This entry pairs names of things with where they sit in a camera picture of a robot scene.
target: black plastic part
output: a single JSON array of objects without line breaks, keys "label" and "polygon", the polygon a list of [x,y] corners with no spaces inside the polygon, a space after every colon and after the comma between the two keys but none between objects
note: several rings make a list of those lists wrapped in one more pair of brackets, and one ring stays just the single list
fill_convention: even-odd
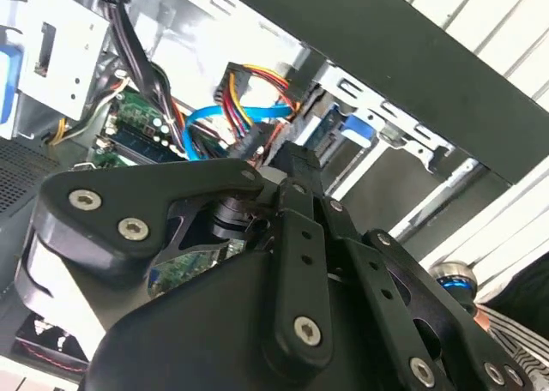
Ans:
[{"label": "black plastic part", "polygon": [[289,82],[285,95],[294,102],[303,103],[314,88],[314,80],[326,62],[324,55],[314,49],[309,50],[307,57],[298,69],[291,68],[286,79]]},{"label": "black plastic part", "polygon": [[[323,229],[312,218],[312,193],[294,185],[288,179],[279,191],[262,349],[271,368],[284,379],[308,382],[327,367],[334,344]],[[304,279],[310,284],[304,285]],[[301,316],[318,326],[322,336],[318,345],[306,345],[296,335],[294,322]]]},{"label": "black plastic part", "polygon": [[447,286],[444,288],[471,316],[476,316],[477,307],[474,304],[473,292],[463,286]]},{"label": "black plastic part", "polygon": [[[304,155],[290,153],[298,176],[274,188],[237,159],[70,172],[45,182],[33,217],[37,236],[107,282],[143,272],[164,247],[166,219],[184,217],[184,234],[193,232],[203,207],[233,198],[239,202],[230,211],[263,213],[272,224],[255,249],[116,323],[81,390],[421,390],[410,367],[421,358],[433,390],[530,391],[512,357],[389,234],[377,230],[361,242],[347,211],[314,193],[307,175],[316,171],[295,169]],[[103,204],[76,210],[67,202],[73,189],[90,189]],[[272,209],[256,201],[271,201]],[[144,220],[149,237],[121,238],[116,228],[125,217]],[[321,330],[316,344],[296,335],[298,316]],[[512,367],[525,386],[496,386],[486,362],[503,373]]]},{"label": "black plastic part", "polygon": [[286,141],[269,165],[307,185],[313,194],[321,196],[324,193],[320,164],[315,153],[310,149]]},{"label": "black plastic part", "polygon": [[253,125],[250,132],[238,142],[228,148],[229,158],[251,159],[259,147],[267,144],[268,139],[275,130],[271,123],[257,123]]},{"label": "black plastic part", "polygon": [[[94,211],[72,207],[69,194],[76,189],[97,193],[101,206]],[[174,209],[178,204],[196,212],[196,201],[204,205],[227,196],[251,198],[261,190],[261,176],[238,159],[65,172],[42,184],[32,227],[48,249],[107,283],[130,285],[144,277],[164,247],[167,220],[181,215]],[[147,238],[123,238],[118,223],[125,218],[144,221]]]},{"label": "black plastic part", "polygon": [[510,183],[549,154],[547,112],[405,0],[240,1]]},{"label": "black plastic part", "polygon": [[239,63],[228,63],[225,69],[225,74],[223,74],[223,77],[214,92],[214,101],[218,105],[223,104],[223,95],[229,87],[229,78],[231,74],[234,74],[234,89],[238,99],[242,98],[242,95],[244,95],[246,89],[248,88],[248,81],[250,80],[251,72]]},{"label": "black plastic part", "polygon": [[[458,390],[495,389],[488,374],[482,369],[485,362],[505,372],[504,365],[523,372],[503,348],[473,320],[388,233],[367,232],[363,242],[377,249],[383,256],[393,279],[405,286],[410,300],[407,311],[414,320],[426,322],[440,342],[443,366]],[[522,389],[506,381],[503,389]]]}]

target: red wire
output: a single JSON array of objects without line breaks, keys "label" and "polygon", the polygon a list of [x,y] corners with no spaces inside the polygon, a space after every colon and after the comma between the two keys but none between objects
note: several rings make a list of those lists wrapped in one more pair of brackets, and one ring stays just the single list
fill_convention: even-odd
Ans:
[{"label": "red wire", "polygon": [[183,113],[179,110],[178,104],[175,102],[175,99],[172,99],[173,110],[175,111],[176,117],[179,121],[179,128],[183,131],[185,128],[185,121],[183,119]]},{"label": "red wire", "polygon": [[[263,78],[264,80],[266,80],[267,82],[270,82],[271,84],[273,84],[273,80],[274,81],[277,81],[278,83],[280,83],[284,89],[288,89],[288,83],[287,81],[285,80],[282,80],[280,78],[278,78],[277,76],[275,75],[271,75],[271,74],[268,74],[266,72],[263,72],[261,70],[257,70],[257,69],[253,69],[252,70],[255,74],[257,74],[257,76]],[[284,94],[284,90],[281,89],[280,87],[277,87],[276,84],[274,84],[274,86],[276,87],[276,89],[279,91],[280,95],[281,95],[281,98],[282,100],[284,100],[284,102],[286,102],[288,104],[288,106],[290,108],[292,108],[293,112],[295,112],[295,105],[292,103],[292,101]]]},{"label": "red wire", "polygon": [[223,104],[221,104],[221,106],[223,107],[223,112],[225,112],[227,121],[229,122],[229,124],[231,124],[232,134],[236,138],[238,136],[238,131],[236,125],[234,124],[234,121],[231,118],[231,113],[229,112],[229,107],[226,102],[226,93],[223,95]]},{"label": "red wire", "polygon": [[229,101],[229,93],[227,91],[225,91],[224,101],[225,101],[226,108],[229,111],[229,115],[230,115],[231,119],[236,121],[236,123],[238,125],[240,136],[244,136],[245,133],[246,133],[246,130],[244,129],[244,125],[242,124],[242,121],[240,121],[240,118],[238,118],[238,116],[236,115],[236,112],[231,107],[231,103]]},{"label": "red wire", "polygon": [[23,348],[25,348],[28,352],[33,354],[35,357],[40,358],[40,359],[50,363],[51,365],[55,365],[56,367],[59,367],[63,370],[67,370],[67,371],[86,372],[86,369],[83,369],[83,368],[72,368],[72,367],[69,367],[68,365],[60,364],[57,361],[54,361],[53,359],[49,359],[47,356],[36,352],[28,344],[25,344],[24,342],[19,342],[19,343],[23,346]]},{"label": "red wire", "polygon": [[272,83],[273,80],[275,80],[276,82],[281,84],[285,89],[288,89],[288,82],[286,80],[282,80],[278,76],[271,75],[271,74],[269,74],[267,72],[263,72],[259,69],[252,69],[251,72],[254,73],[254,74],[257,74],[258,76],[261,76],[263,79],[266,79],[271,83]]}]

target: orange wire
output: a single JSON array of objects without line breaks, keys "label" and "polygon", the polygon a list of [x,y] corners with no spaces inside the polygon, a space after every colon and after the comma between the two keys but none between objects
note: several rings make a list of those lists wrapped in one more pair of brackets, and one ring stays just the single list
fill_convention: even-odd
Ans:
[{"label": "orange wire", "polygon": [[173,108],[176,112],[176,116],[178,117],[178,121],[181,124],[181,129],[185,128],[185,120],[183,118],[183,113],[179,110],[178,104],[175,102],[175,99],[172,99]]}]

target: silver bolt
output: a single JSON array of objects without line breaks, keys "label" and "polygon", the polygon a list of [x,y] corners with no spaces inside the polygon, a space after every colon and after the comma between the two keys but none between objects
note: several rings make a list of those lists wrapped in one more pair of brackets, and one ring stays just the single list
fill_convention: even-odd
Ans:
[{"label": "silver bolt", "polygon": [[385,234],[377,234],[377,239],[379,239],[383,245],[391,245],[391,240]]},{"label": "silver bolt", "polygon": [[335,210],[335,211],[343,211],[343,206],[336,200],[332,200],[329,202],[329,205],[332,206],[332,208]]},{"label": "silver bolt", "polygon": [[501,372],[498,371],[494,364],[484,363],[484,369],[486,374],[488,374],[497,385],[505,384],[504,376],[501,375]]},{"label": "silver bolt", "polygon": [[249,171],[243,170],[240,173],[244,175],[246,178],[248,178],[250,181],[254,181],[256,179],[256,176]]},{"label": "silver bolt", "polygon": [[519,387],[523,387],[524,386],[524,381],[522,380],[522,378],[518,375],[518,373],[513,370],[511,367],[509,367],[508,365],[505,365],[504,366],[505,370],[507,371],[507,374],[509,374],[509,376],[511,377],[511,380],[513,380],[514,382],[516,382],[516,384],[519,386]]},{"label": "silver bolt", "polygon": [[415,377],[427,388],[435,386],[435,375],[423,359],[417,357],[410,359],[410,368]]},{"label": "silver bolt", "polygon": [[320,344],[322,335],[317,324],[306,316],[298,316],[293,322],[295,334],[308,346]]},{"label": "silver bolt", "polygon": [[301,194],[304,194],[304,193],[307,192],[307,191],[305,191],[305,188],[303,188],[303,187],[302,187],[301,185],[299,185],[298,183],[295,183],[295,184],[293,185],[293,188],[294,188],[296,191],[298,191],[299,193],[301,193]]},{"label": "silver bolt", "polygon": [[69,194],[69,202],[82,211],[94,211],[101,206],[101,197],[88,189],[77,189]]},{"label": "silver bolt", "polygon": [[126,218],[118,223],[118,232],[130,241],[142,241],[148,235],[148,226],[137,218]]}]

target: black wire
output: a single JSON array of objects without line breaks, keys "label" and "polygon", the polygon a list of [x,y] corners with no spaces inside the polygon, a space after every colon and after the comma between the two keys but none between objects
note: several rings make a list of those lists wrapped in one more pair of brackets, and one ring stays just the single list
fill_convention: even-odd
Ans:
[{"label": "black wire", "polygon": [[124,0],[102,0],[105,17],[112,26],[112,40],[118,55],[128,68],[132,81],[141,95],[156,109],[167,116],[173,141],[183,150],[179,138],[178,123],[172,106],[172,94],[166,73],[158,65],[148,61],[136,35],[136,30],[124,7]]},{"label": "black wire", "polygon": [[124,7],[124,0],[102,0],[103,12],[112,26],[112,39],[118,55],[128,68],[132,81],[147,99],[155,100],[155,74],[130,18]]}]

